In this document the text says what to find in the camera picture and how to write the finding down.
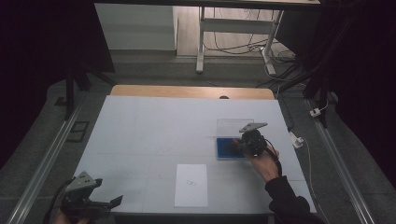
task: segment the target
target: wall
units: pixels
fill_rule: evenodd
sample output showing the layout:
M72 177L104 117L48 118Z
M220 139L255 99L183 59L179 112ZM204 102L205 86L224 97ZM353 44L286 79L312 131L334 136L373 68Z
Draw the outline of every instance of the wall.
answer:
M176 49L174 7L95 4L109 49Z

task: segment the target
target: wooden edge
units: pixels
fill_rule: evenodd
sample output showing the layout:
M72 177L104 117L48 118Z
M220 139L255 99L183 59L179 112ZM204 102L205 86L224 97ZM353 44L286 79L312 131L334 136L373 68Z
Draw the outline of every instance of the wooden edge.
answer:
M185 86L117 85L113 87L110 95L208 98L208 99L219 99L221 96L227 96L230 99L252 99L252 100L275 99L274 94L269 89L185 87Z

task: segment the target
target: sheet of paper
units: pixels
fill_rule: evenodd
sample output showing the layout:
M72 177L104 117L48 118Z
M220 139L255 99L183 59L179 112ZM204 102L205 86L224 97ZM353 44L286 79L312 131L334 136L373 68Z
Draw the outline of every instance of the sheet of paper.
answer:
M175 207L207 207L206 164L178 164Z

